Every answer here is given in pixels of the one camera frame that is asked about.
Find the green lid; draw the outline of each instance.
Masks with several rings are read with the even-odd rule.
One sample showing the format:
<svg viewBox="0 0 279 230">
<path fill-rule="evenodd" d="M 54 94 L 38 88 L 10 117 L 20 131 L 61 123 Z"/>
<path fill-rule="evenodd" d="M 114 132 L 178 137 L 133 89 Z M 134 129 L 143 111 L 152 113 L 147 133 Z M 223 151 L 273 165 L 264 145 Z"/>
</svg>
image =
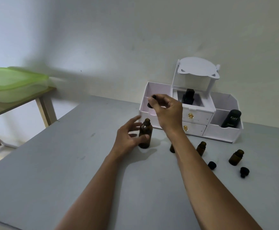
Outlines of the green lid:
<svg viewBox="0 0 279 230">
<path fill-rule="evenodd" d="M 18 88 L 38 81 L 46 81 L 49 77 L 15 68 L 0 68 L 0 91 Z"/>
</svg>

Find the white desktop organizer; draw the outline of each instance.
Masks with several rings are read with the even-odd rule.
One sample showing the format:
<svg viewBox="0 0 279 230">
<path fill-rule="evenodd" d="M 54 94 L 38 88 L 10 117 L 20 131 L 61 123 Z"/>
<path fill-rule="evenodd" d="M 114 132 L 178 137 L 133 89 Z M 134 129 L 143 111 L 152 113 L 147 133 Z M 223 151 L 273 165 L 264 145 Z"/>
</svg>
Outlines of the white desktop organizer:
<svg viewBox="0 0 279 230">
<path fill-rule="evenodd" d="M 140 121 L 149 118 L 153 127 L 161 128 L 154 109 L 147 106 L 148 97 L 162 93 L 181 101 L 186 90 L 192 88 L 195 90 L 193 105 L 182 104 L 182 127 L 185 133 L 234 143 L 243 130 L 243 123 L 240 121 L 237 128 L 221 127 L 229 112 L 240 108 L 238 101 L 231 94 L 211 92 L 215 80 L 219 79 L 219 68 L 220 65 L 215 66 L 210 61 L 198 57 L 178 60 L 171 85 L 147 83 L 139 108 Z M 210 77 L 207 90 L 174 85 L 176 80 L 181 81 L 181 76 L 183 79 L 183 75 Z"/>
</svg>

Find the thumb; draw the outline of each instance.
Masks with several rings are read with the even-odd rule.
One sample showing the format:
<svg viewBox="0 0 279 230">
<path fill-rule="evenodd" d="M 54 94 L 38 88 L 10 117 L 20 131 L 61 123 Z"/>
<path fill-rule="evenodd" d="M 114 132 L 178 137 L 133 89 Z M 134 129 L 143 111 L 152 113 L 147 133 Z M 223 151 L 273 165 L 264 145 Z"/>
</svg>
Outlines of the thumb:
<svg viewBox="0 0 279 230">
<path fill-rule="evenodd" d="M 149 97 L 148 102 L 152 106 L 152 108 L 155 110 L 156 113 L 159 113 L 160 111 L 162 111 L 162 107 L 159 105 L 157 100 L 155 100 L 154 98 Z"/>
<path fill-rule="evenodd" d="M 134 142 L 136 145 L 139 145 L 140 143 L 145 143 L 147 140 L 149 140 L 150 136 L 149 135 L 141 135 L 140 137 L 137 138 L 132 138 L 134 139 Z"/>
</svg>

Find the black object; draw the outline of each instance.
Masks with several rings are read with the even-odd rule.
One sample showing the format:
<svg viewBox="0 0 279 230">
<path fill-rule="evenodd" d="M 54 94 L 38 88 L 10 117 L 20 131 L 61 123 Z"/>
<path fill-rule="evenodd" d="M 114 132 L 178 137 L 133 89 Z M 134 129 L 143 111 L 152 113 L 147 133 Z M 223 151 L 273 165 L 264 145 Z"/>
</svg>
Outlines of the black object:
<svg viewBox="0 0 279 230">
<path fill-rule="evenodd" d="M 197 146 L 197 152 L 199 153 L 200 156 L 203 155 L 204 151 L 205 151 L 205 147 L 207 146 L 207 143 L 202 141 L 198 146 Z"/>
<path fill-rule="evenodd" d="M 145 143 L 140 143 L 138 145 L 140 148 L 148 148 L 150 146 L 152 130 L 153 130 L 153 127 L 150 123 L 150 119 L 146 118 L 145 121 L 141 124 L 141 126 L 139 128 L 138 136 L 149 135 L 149 140 L 147 140 Z"/>
<path fill-rule="evenodd" d="M 174 149 L 174 147 L 173 147 L 173 145 L 170 146 L 169 151 L 171 151 L 172 153 L 176 153 L 176 152 L 175 152 L 175 149 Z"/>
<path fill-rule="evenodd" d="M 151 97 L 153 97 L 154 99 L 157 99 L 157 96 L 154 94 L 154 95 L 152 95 Z"/>
<path fill-rule="evenodd" d="M 186 90 L 186 93 L 182 97 L 182 103 L 188 104 L 188 105 L 193 105 L 194 94 L 195 94 L 195 91 L 191 88 L 188 88 Z"/>
<path fill-rule="evenodd" d="M 237 124 L 240 122 L 241 114 L 242 113 L 239 110 L 231 110 L 225 121 L 222 123 L 221 127 L 236 128 Z"/>
<path fill-rule="evenodd" d="M 246 167 L 242 167 L 240 173 L 241 173 L 241 178 L 245 178 L 249 174 L 249 169 L 247 169 Z"/>
<path fill-rule="evenodd" d="M 238 151 L 232 154 L 232 156 L 229 159 L 229 163 L 236 166 L 243 158 L 243 155 L 244 151 L 239 149 Z"/>
<path fill-rule="evenodd" d="M 208 163 L 208 166 L 209 166 L 209 168 L 210 168 L 211 170 L 214 170 L 214 169 L 216 168 L 216 164 L 215 164 L 213 161 L 210 161 L 210 162 Z"/>
</svg>

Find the hand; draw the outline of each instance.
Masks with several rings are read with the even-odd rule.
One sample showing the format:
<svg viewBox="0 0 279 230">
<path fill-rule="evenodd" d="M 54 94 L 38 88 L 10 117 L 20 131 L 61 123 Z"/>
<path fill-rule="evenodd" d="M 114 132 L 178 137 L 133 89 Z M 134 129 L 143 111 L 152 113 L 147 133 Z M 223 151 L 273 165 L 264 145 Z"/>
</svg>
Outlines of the hand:
<svg viewBox="0 0 279 230">
<path fill-rule="evenodd" d="M 116 140 L 110 154 L 114 154 L 118 158 L 122 158 L 124 155 L 132 151 L 135 146 L 138 146 L 140 143 L 145 143 L 149 139 L 149 135 L 135 137 L 137 134 L 129 134 L 130 131 L 139 131 L 141 123 L 135 123 L 135 121 L 140 118 L 140 115 L 135 116 L 118 129 Z"/>
<path fill-rule="evenodd" d="M 156 94 L 156 99 L 149 97 L 148 101 L 155 110 L 159 124 L 167 135 L 182 130 L 183 108 L 181 102 L 166 94 Z"/>
</svg>

